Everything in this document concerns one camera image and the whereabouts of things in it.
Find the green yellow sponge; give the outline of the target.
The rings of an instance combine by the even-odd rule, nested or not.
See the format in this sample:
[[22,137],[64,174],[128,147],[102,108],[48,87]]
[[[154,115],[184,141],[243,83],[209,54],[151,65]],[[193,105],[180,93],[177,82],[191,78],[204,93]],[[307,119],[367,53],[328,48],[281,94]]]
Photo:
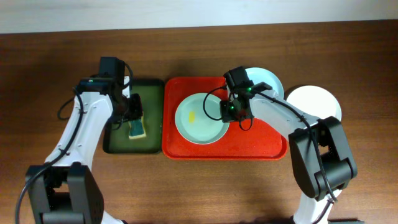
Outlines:
[[129,139],[140,139],[146,137],[146,130],[144,127],[144,117],[135,119],[129,122]]

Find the pale green plate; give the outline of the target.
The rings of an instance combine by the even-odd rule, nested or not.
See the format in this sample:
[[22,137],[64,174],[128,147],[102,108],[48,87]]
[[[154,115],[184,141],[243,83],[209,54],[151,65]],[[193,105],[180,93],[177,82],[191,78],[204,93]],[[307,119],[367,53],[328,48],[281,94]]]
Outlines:
[[203,102],[206,93],[196,93],[186,97],[177,107],[175,112],[175,125],[180,135],[187,141],[205,145],[220,140],[228,131],[229,124],[221,120],[215,121],[209,118],[220,118],[220,99],[215,95],[208,95]]

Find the white plate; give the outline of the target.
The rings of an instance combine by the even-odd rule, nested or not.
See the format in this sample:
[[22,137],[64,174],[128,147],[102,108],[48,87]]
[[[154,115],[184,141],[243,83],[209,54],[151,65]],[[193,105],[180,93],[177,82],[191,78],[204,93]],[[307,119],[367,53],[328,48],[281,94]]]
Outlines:
[[337,98],[328,90],[304,85],[292,90],[286,101],[301,111],[321,119],[333,116],[342,120],[342,110]]

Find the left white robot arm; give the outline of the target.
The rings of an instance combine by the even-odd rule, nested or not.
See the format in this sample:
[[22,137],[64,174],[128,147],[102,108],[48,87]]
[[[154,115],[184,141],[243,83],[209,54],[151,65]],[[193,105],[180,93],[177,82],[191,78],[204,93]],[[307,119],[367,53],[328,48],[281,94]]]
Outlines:
[[21,195],[29,196],[36,223],[120,223],[104,210],[104,198],[91,172],[105,127],[141,120],[138,94],[131,94],[130,66],[101,57],[99,72],[73,88],[72,113],[55,149],[25,175]]

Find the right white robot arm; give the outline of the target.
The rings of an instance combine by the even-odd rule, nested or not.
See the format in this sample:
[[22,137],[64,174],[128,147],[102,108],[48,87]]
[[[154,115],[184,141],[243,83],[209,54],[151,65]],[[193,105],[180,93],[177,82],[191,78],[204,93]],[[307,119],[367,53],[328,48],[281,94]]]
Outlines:
[[358,174],[340,120],[303,112],[284,100],[280,81],[253,80],[244,67],[223,77],[228,97],[220,103],[222,122],[259,119],[289,143],[295,181],[302,191],[291,223],[329,223],[337,197]]

